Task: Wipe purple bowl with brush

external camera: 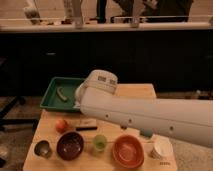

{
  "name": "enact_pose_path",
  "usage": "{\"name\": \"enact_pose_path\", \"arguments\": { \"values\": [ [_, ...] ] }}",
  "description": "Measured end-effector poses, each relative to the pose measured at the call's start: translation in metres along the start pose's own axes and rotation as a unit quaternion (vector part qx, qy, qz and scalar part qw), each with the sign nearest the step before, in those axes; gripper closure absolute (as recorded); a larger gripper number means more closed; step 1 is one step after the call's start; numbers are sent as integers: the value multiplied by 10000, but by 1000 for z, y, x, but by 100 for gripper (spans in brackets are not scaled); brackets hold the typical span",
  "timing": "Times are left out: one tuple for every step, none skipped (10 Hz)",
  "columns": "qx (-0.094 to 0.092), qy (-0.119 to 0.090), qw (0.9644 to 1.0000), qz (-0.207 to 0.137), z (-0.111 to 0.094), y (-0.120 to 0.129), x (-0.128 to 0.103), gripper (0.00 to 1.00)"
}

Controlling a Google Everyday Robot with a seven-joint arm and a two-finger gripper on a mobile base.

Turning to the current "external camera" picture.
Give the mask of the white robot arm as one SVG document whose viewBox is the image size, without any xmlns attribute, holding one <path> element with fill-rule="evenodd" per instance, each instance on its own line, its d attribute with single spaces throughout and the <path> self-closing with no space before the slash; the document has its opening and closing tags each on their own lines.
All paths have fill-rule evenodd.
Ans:
<svg viewBox="0 0 213 171">
<path fill-rule="evenodd" d="M 93 70 L 75 91 L 90 117 L 213 148 L 213 101 L 119 97 L 118 77 Z"/>
</svg>

